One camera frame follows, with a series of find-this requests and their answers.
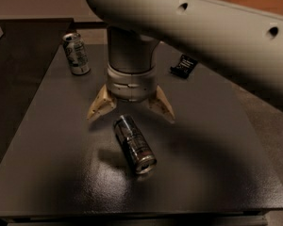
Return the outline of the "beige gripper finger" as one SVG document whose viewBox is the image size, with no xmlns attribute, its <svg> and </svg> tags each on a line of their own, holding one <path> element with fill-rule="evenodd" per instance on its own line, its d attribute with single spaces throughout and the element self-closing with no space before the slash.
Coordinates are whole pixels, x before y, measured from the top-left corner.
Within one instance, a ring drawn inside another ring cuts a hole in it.
<svg viewBox="0 0 283 226">
<path fill-rule="evenodd" d="M 117 107 L 117 99 L 104 85 L 96 95 L 87 113 L 88 121 L 96 121 Z"/>
<path fill-rule="evenodd" d="M 148 98 L 148 108 L 168 122 L 175 121 L 173 108 L 160 86 L 157 86 L 155 93 Z"/>
</svg>

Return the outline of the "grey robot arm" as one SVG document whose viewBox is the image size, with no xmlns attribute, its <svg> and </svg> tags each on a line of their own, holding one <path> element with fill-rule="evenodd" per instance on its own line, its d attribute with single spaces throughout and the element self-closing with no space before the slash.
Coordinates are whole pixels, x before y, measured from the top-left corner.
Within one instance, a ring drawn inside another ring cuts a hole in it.
<svg viewBox="0 0 283 226">
<path fill-rule="evenodd" d="M 86 0 L 108 25 L 108 91 L 143 101 L 156 92 L 163 41 L 283 111 L 283 16 L 220 0 Z"/>
</svg>

